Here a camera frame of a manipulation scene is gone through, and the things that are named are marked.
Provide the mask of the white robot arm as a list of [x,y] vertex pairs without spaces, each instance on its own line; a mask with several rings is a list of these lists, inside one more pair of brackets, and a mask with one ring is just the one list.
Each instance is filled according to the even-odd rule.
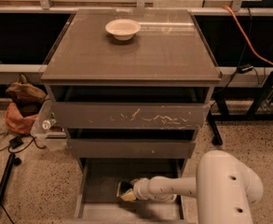
[[121,182],[116,196],[125,202],[173,202],[178,196],[197,200],[198,224],[253,224],[250,205],[261,201],[263,183],[258,174],[222,151],[205,153],[194,177],[136,178]]

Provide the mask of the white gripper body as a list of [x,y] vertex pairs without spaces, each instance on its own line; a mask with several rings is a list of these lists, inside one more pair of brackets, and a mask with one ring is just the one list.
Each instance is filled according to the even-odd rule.
[[177,197],[167,177],[140,178],[133,185],[133,194],[137,200],[159,203],[173,203]]

